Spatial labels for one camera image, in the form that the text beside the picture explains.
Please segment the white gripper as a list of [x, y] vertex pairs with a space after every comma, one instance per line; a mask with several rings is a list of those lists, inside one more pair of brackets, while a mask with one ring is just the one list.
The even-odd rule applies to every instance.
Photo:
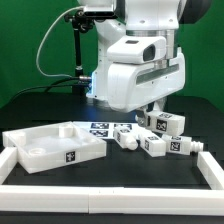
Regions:
[[108, 70], [108, 103], [113, 110], [120, 112], [138, 108], [137, 118], [147, 120], [149, 108], [145, 105], [155, 101], [153, 109], [163, 111], [166, 100], [161, 98], [181, 90], [184, 83], [185, 59], [182, 53], [171, 59], [167, 68], [158, 70], [154, 69], [154, 63], [113, 63]]

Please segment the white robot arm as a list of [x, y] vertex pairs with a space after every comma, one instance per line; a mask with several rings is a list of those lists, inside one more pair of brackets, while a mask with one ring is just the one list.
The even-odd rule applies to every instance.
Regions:
[[95, 22], [98, 65], [89, 98], [119, 112], [161, 110], [165, 97], [185, 83], [185, 58], [177, 44], [181, 24], [194, 24], [213, 0], [78, 0], [81, 13]]

